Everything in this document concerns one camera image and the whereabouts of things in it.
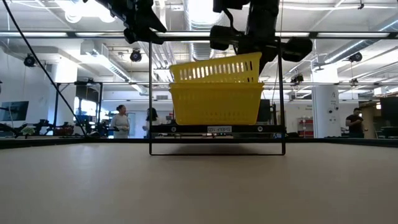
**stacked baskets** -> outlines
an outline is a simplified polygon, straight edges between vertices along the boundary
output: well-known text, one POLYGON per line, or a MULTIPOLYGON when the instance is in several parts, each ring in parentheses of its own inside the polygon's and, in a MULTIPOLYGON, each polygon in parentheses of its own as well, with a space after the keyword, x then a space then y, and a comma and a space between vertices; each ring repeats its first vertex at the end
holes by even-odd
POLYGON ((258 82, 260 57, 251 53, 172 65, 177 124, 255 124, 263 89, 258 82))

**woman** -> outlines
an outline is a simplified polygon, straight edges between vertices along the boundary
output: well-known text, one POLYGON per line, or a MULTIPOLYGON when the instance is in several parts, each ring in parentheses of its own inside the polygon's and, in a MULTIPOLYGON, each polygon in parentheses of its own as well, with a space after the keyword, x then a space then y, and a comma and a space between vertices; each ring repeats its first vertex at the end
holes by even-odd
MULTIPOLYGON (((150 122, 149 115, 150 115, 150 113, 149 113, 149 108, 148 108, 147 119, 146 119, 147 122, 146 122, 146 125, 142 127, 144 131, 147 131, 146 138, 149 138, 149 122, 150 122)), ((160 124, 160 121, 159 121, 159 117, 157 116, 156 109, 152 108, 152 125, 159 125, 159 124, 160 124)))
POLYGON ((126 107, 119 105, 116 110, 119 112, 115 115, 111 122, 111 127, 116 127, 119 131, 113 132, 113 138, 128 138, 130 131, 129 118, 126 115, 126 107))

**man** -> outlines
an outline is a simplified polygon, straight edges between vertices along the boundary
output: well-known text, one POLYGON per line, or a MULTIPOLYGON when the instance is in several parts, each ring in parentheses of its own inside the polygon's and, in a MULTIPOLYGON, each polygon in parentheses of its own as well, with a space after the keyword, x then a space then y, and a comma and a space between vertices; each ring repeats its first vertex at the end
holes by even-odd
POLYGON ((363 127, 363 119, 359 116, 360 114, 361 109, 355 108, 354 113, 346 118, 346 126, 349 127, 350 138, 363 138, 363 131, 367 131, 363 127))

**security camera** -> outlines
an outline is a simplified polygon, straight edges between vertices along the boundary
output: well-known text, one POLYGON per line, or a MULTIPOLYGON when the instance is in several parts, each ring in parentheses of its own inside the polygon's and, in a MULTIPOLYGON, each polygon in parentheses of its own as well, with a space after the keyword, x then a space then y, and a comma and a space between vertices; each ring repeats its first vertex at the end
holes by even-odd
POLYGON ((26 57, 25 60, 24 60, 24 65, 25 65, 26 67, 29 67, 29 68, 36 67, 36 60, 35 60, 35 58, 34 58, 33 56, 31 56, 30 54, 28 54, 27 57, 26 57))
POLYGON ((359 53, 359 52, 357 52, 357 53, 355 53, 355 54, 349 56, 349 57, 348 57, 348 60, 349 60, 350 62, 360 62, 360 61, 362 61, 362 54, 359 53))
POLYGON ((130 55, 130 59, 131 59, 133 62, 139 62, 139 61, 141 61, 142 57, 141 57, 140 50, 139 50, 139 49, 133 49, 133 50, 132 50, 132 53, 131 53, 131 55, 130 55))
POLYGON ((293 77, 290 81, 291 83, 301 83, 304 82, 304 77, 303 74, 299 73, 295 77, 293 77))

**gray shirt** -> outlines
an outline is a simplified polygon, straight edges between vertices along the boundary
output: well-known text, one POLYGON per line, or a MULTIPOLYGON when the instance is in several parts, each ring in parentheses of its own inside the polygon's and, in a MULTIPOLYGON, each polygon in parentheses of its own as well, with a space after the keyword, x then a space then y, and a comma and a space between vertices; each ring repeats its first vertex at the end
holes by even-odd
POLYGON ((129 137, 130 123, 129 123, 129 118, 126 115, 120 115, 120 114, 115 115, 112 119, 111 127, 117 127, 119 129, 119 131, 113 132, 114 138, 129 137))

